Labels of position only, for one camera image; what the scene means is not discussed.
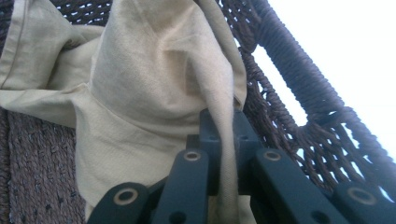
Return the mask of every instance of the metal grommet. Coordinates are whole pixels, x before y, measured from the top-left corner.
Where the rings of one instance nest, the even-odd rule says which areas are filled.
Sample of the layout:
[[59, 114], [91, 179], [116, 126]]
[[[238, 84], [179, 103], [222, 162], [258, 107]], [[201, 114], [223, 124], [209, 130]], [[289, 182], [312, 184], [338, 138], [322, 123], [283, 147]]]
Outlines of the metal grommet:
[[126, 205], [129, 203], [134, 202], [136, 200], [139, 193], [136, 189], [128, 188], [128, 189], [121, 189], [117, 194], [114, 196], [114, 203], [117, 205]]
[[264, 158], [267, 159], [268, 161], [279, 161], [280, 158], [282, 158], [282, 157], [277, 152], [266, 151], [266, 152], [264, 152]]
[[199, 159], [201, 159], [201, 154], [198, 152], [189, 151], [184, 154], [184, 159], [186, 161], [198, 161]]
[[367, 205], [376, 204], [376, 197], [372, 193], [364, 189], [359, 189], [355, 187], [350, 188], [347, 190], [347, 194], [358, 203], [363, 203]]

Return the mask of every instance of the woven texture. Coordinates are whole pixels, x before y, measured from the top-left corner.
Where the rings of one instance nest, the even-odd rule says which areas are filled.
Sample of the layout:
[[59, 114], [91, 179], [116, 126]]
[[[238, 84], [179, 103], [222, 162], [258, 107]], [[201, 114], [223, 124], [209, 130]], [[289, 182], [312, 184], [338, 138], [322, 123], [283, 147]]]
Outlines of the woven texture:
[[[53, 0], [74, 24], [105, 25], [111, 1]], [[12, 0], [0, 2], [0, 49]], [[265, 1], [221, 0], [247, 69], [244, 109], [267, 147], [286, 151], [318, 187], [357, 181], [396, 200], [396, 166], [328, 83]], [[297, 126], [251, 53], [265, 47], [307, 114]], [[74, 131], [0, 110], [0, 222], [81, 223], [83, 201], [74, 182]]]

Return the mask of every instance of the fabric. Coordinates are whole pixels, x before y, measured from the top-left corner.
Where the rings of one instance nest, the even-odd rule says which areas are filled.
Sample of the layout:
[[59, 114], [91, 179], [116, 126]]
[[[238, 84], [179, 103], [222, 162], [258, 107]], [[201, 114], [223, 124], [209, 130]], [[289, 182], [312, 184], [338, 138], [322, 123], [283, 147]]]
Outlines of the fabric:
[[238, 223], [232, 122], [246, 74], [214, 1], [114, 1], [103, 28], [16, 0], [0, 87], [3, 108], [76, 128], [87, 214], [120, 183], [167, 176], [208, 107], [222, 141], [219, 219]]

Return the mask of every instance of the dark brown wicker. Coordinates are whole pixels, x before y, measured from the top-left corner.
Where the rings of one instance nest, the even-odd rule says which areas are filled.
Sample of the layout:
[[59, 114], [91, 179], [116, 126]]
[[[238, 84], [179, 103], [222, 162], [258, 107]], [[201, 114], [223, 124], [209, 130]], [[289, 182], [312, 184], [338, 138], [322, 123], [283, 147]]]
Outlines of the dark brown wicker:
[[[108, 0], [52, 2], [74, 24], [105, 25], [111, 7]], [[247, 69], [244, 112], [263, 143], [285, 150], [320, 188], [331, 191], [338, 182], [352, 180], [382, 188], [396, 200], [396, 166], [387, 151], [353, 109], [344, 106], [268, 3], [221, 0], [220, 5]], [[0, 1], [0, 52], [12, 6], [12, 0]], [[296, 125], [255, 63], [251, 53], [258, 45], [265, 47], [301, 103], [305, 126]], [[0, 109], [1, 223], [83, 222], [83, 201], [74, 182], [74, 144], [71, 129]]]

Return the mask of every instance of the white sky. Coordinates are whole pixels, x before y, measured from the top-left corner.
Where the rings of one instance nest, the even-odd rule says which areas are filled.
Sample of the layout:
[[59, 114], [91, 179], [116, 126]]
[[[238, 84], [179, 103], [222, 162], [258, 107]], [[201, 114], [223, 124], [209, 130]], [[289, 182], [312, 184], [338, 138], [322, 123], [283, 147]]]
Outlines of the white sky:
[[[355, 0], [270, 0], [305, 52], [346, 105], [396, 158], [396, 3]], [[263, 49], [256, 62], [299, 125], [305, 113]]]

